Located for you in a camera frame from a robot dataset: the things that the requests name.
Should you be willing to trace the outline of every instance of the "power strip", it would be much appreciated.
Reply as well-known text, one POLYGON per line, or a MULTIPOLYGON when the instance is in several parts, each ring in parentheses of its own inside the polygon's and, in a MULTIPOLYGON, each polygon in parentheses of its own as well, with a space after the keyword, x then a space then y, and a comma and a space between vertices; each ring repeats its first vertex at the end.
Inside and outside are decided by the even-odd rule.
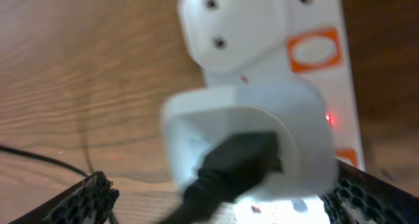
POLYGON ((308 81, 327 104, 337 157, 365 169, 340 0, 180 0, 178 9, 208 87, 308 81))

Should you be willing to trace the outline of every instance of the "brown wood grain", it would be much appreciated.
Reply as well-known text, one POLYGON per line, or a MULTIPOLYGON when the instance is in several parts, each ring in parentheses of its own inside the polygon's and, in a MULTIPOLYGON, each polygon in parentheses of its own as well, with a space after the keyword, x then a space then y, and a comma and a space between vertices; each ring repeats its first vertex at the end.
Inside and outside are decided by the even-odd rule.
MULTIPOLYGON (((160 137, 160 107, 203 82, 185 51, 176 3, 0 0, 0 142, 86 171, 87 147, 94 169, 121 191, 115 206, 121 223, 153 223, 178 202, 160 137)), ((391 128, 382 129, 382 122, 414 124, 419 3, 343 3, 364 136, 391 128)), ((374 150, 375 159, 391 153, 388 147, 374 150)), ((0 154, 0 223, 79 180, 0 154)), ((232 223, 231 217, 221 219, 232 223)))

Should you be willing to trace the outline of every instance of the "white oval button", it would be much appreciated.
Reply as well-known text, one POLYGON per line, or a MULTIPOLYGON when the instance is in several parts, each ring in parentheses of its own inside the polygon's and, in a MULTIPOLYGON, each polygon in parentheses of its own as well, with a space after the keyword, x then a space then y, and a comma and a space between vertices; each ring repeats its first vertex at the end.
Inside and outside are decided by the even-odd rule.
POLYGON ((317 36, 301 40, 294 46, 292 53, 294 60, 300 64, 321 65, 337 55, 337 48, 332 39, 317 36))

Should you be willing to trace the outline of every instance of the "red light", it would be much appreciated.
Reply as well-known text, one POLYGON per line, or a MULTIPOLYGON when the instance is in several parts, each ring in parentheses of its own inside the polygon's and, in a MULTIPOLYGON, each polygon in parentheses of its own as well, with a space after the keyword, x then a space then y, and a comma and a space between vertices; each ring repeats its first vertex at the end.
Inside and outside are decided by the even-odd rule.
POLYGON ((329 124, 330 124, 330 125, 332 125, 332 126, 335 124, 335 121, 333 120, 332 116, 330 116, 330 114, 329 114, 329 113, 326 113, 326 120, 327 120, 327 122, 329 122, 329 124))

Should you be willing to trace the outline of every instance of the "black plug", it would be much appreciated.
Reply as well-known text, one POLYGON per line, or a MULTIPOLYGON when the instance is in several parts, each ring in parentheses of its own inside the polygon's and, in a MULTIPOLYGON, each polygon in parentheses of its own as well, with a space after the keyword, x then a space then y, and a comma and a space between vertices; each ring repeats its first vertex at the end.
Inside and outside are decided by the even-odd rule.
POLYGON ((237 134, 210 152, 198 179, 183 194, 183 204, 161 223, 206 221, 223 202, 258 185, 273 168, 278 144, 274 132, 237 134))

